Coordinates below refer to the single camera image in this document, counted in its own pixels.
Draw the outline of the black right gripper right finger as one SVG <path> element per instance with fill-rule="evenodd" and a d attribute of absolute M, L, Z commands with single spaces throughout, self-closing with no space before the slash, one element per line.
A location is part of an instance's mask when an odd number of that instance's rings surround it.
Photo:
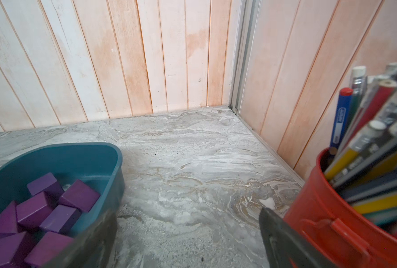
<path fill-rule="evenodd" d="M 259 227 L 271 268 L 336 267 L 271 209 L 261 209 Z"/>

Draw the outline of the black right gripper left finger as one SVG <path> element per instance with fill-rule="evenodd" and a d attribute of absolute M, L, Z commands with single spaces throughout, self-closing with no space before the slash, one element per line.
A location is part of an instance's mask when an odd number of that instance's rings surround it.
<path fill-rule="evenodd" d="M 56 257 L 44 264 L 45 268 L 105 268 L 117 234 L 117 214 L 104 214 L 81 232 Z"/>

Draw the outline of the large purple rectangular brick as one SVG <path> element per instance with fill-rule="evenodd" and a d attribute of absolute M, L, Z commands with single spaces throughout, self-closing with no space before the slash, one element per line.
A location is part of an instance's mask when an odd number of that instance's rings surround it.
<path fill-rule="evenodd" d="M 40 268 L 54 257 L 56 257 L 62 250 L 64 250 L 73 238 L 63 234 L 47 232 L 32 249 L 32 251 L 25 257 L 24 262 L 32 267 Z"/>

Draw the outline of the purple cube brick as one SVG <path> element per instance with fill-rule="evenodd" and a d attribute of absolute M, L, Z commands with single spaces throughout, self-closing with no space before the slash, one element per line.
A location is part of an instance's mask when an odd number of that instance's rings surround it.
<path fill-rule="evenodd" d="M 81 212 L 77 208 L 58 205 L 51 214 L 40 224 L 45 232 L 66 235 L 80 218 Z"/>

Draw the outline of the purple square brick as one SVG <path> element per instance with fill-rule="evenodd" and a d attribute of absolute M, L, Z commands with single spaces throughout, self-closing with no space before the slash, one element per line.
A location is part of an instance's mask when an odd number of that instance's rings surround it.
<path fill-rule="evenodd" d="M 17 205 L 17 222 L 26 229 L 37 229 L 55 206 L 55 202 L 45 192 L 41 192 Z"/>

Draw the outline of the teal plastic storage bin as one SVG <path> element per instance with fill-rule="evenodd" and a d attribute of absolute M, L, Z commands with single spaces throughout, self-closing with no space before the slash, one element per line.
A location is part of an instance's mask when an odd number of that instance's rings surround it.
<path fill-rule="evenodd" d="M 26 201 L 27 184 L 52 173 L 61 185 L 83 181 L 100 194 L 93 208 L 75 223 L 70 237 L 84 232 L 106 211 L 117 211 L 125 190 L 121 150 L 110 143 L 70 143 L 43 146 L 0 167 L 0 213 L 11 201 Z"/>

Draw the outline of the purple wedge brick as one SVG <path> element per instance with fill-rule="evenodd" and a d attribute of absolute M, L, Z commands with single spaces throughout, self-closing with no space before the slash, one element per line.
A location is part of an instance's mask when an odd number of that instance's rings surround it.
<path fill-rule="evenodd" d="M 28 232 L 0 239 L 0 268 L 30 268 L 24 261 L 36 243 Z"/>

